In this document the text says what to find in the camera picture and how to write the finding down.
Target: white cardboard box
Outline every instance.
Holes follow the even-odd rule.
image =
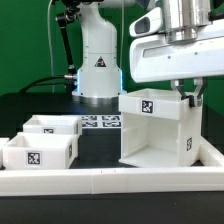
[[[23,125],[27,133],[77,134],[82,135],[80,116],[33,115]]]
[[[18,133],[3,146],[7,170],[67,169],[78,156],[77,135]]]
[[[137,167],[190,166],[198,160],[202,107],[178,92],[144,89],[119,96],[120,162]]]

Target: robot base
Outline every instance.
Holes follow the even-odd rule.
[[[78,92],[72,93],[72,98],[75,102],[95,104],[95,105],[106,105],[106,104],[118,104],[118,96],[115,97],[85,97],[80,95]]]

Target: warning label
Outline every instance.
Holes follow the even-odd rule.
[[[107,67],[102,57],[96,62],[95,67]]]

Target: blue light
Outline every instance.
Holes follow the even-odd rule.
[[[80,70],[78,70],[78,72],[77,72],[77,88],[76,88],[76,91],[77,92],[79,92],[79,83],[80,83],[80,77],[79,77],[79,72],[80,72]]]
[[[121,91],[123,91],[123,72],[120,70],[120,79],[121,79]]]

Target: black cable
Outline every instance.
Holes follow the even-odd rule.
[[[67,10],[65,13],[58,14],[56,17],[56,21],[58,22],[58,25],[60,27],[61,36],[63,39],[64,49],[65,49],[65,54],[66,54],[67,64],[68,64],[68,74],[74,75],[77,73],[77,71],[73,63],[71,47],[70,47],[68,33],[66,29],[69,23],[74,22],[75,12],[72,10],[71,10],[71,15],[70,15],[70,12]]]
[[[29,88],[35,86],[38,83],[41,82],[45,82],[45,81],[49,81],[49,80],[55,80],[55,79],[64,79],[64,76],[52,76],[52,77],[46,77],[46,78],[42,78],[42,79],[38,79],[32,83],[30,83],[29,85],[25,86],[24,88],[22,88],[19,93],[25,93]]]
[[[57,82],[57,83],[42,83],[42,84],[35,84],[35,85],[32,85],[30,86],[27,90],[29,90],[30,88],[32,87],[39,87],[39,86],[56,86],[56,85],[66,85],[65,82]]]
[[[224,19],[224,12],[217,12],[217,13],[210,12],[208,14],[208,18],[209,18],[209,21]]]

